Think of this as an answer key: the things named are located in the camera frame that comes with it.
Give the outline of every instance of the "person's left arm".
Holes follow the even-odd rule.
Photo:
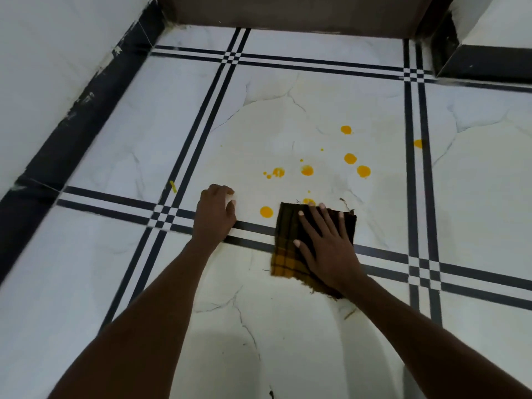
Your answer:
[[[197,205],[192,239],[136,300],[83,350],[50,399],[168,398],[209,256],[236,222],[227,186],[211,185]]]

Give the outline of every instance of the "dark brown cloth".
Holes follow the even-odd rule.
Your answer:
[[[303,211],[305,218],[310,225],[321,234],[316,221],[310,213],[310,209],[305,204],[281,203],[277,226],[275,228],[275,250],[271,258],[270,274],[278,277],[295,278],[312,288],[318,293],[330,295],[333,298],[342,298],[342,295],[334,288],[327,286],[309,269],[300,250],[294,245],[294,240],[299,239],[304,242],[316,257],[316,251],[309,235],[303,229],[299,221],[299,211]],[[338,229],[338,211],[327,209],[329,215]],[[353,243],[355,234],[356,215],[351,212],[344,212],[345,227],[349,241]]]

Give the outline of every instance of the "finger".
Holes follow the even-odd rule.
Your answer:
[[[316,273],[316,260],[314,259],[314,256],[312,256],[309,247],[299,239],[294,240],[294,245],[301,251],[301,254],[305,258],[306,263],[309,265],[310,270]]]
[[[220,188],[220,185],[217,185],[216,183],[213,183],[212,185],[209,186],[209,193],[214,195],[214,194],[216,194],[216,192],[218,191],[219,188]]]
[[[331,232],[329,231],[329,227],[327,227],[327,224],[325,224],[325,220],[321,216],[320,213],[318,213],[318,209],[313,204],[309,204],[310,208],[310,214],[314,217],[314,221],[316,221],[316,224],[318,225],[318,228],[321,231],[321,234],[323,236],[329,235]]]
[[[324,203],[320,203],[321,208],[321,214],[323,215],[323,219],[325,220],[325,224],[327,224],[327,227],[329,227],[329,231],[331,231],[331,234],[334,236],[338,235],[338,230],[336,229],[336,226],[334,225],[333,220],[331,219],[329,212],[327,211],[327,208],[325,207]]]
[[[349,241],[349,236],[347,236],[347,229],[345,227],[344,213],[341,211],[338,213],[338,224],[340,224],[340,236],[342,239]]]
[[[236,208],[236,200],[231,200],[229,203],[227,203],[227,207],[226,207],[227,216],[229,218],[234,217],[236,220],[235,208]]]
[[[309,221],[307,221],[307,219],[305,218],[305,214],[302,211],[299,211],[298,214],[299,214],[299,218],[301,221],[301,225],[303,226],[303,229],[306,231],[307,234],[309,234],[309,237],[312,240],[312,242],[316,243],[316,241],[320,239],[319,234],[316,232],[314,227],[310,225]]]
[[[223,185],[219,187],[216,193],[225,196],[225,195],[234,195],[235,191],[232,190],[229,186]]]

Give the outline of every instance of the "checkered pattern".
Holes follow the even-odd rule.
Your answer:
[[[176,214],[177,208],[157,204],[150,221],[148,221],[148,227],[162,228],[165,231],[169,231],[172,224],[174,224]]]
[[[238,64],[242,53],[225,52],[222,59],[222,64]]]
[[[403,69],[403,81],[405,82],[425,82],[425,78],[428,78],[425,70],[419,68]]]
[[[441,290],[439,262],[409,256],[408,284]]]

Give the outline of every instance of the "person's right arm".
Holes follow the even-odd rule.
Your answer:
[[[325,206],[320,207],[321,215],[314,206],[310,211],[321,235],[299,213],[316,257],[301,241],[295,240],[295,245],[310,269],[352,301],[386,336],[427,399],[532,398],[532,391],[523,384],[367,276],[347,237],[343,213],[338,232]]]

